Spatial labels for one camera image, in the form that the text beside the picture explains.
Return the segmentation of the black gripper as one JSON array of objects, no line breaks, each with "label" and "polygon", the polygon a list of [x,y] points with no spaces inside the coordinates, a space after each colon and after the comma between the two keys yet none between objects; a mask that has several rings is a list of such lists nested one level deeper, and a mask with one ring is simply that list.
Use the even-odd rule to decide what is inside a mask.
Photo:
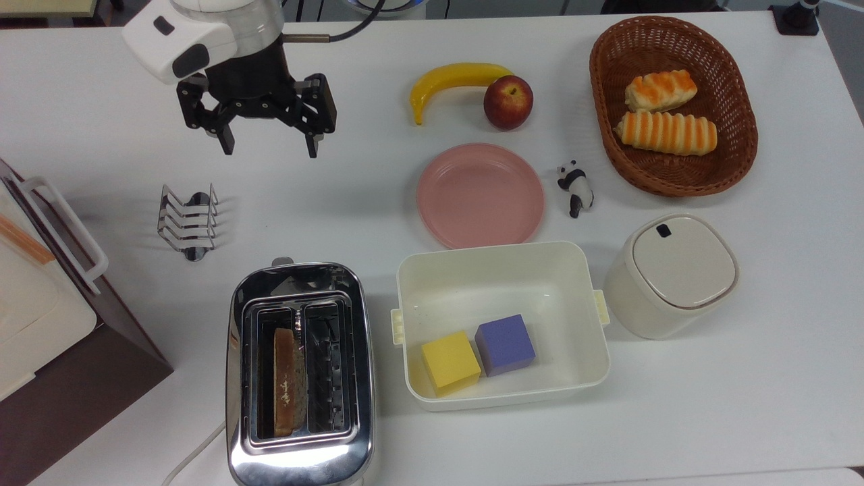
[{"label": "black gripper", "polygon": [[[326,75],[316,73],[302,81],[294,80],[280,39],[257,53],[228,59],[207,68],[205,74],[181,80],[176,92],[186,126],[203,129],[218,139],[226,156],[231,156],[235,147],[230,123],[238,116],[238,109],[244,110],[249,104],[259,110],[262,102],[273,101],[274,116],[302,132],[311,158],[318,157],[324,135],[335,132],[338,112]],[[205,107],[205,93],[218,101],[213,109]]]}]

